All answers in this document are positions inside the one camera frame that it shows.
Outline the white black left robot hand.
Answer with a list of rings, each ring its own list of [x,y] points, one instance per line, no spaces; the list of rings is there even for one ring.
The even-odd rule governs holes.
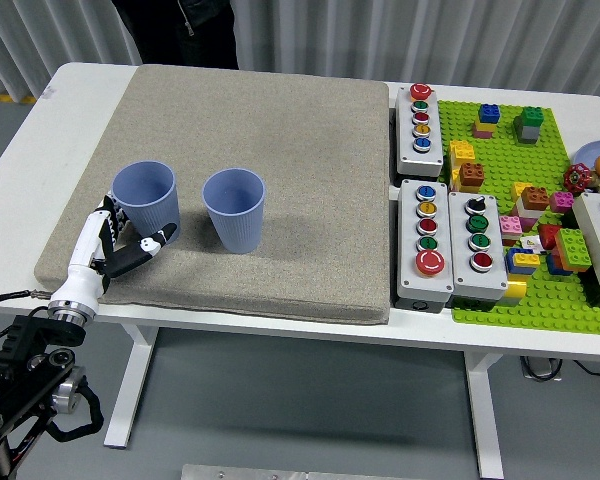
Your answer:
[[[118,234],[127,222],[126,214],[110,195],[87,217],[69,261],[67,279],[51,296],[51,316],[95,316],[110,280],[150,261],[177,231],[174,223],[167,223],[115,250]]]

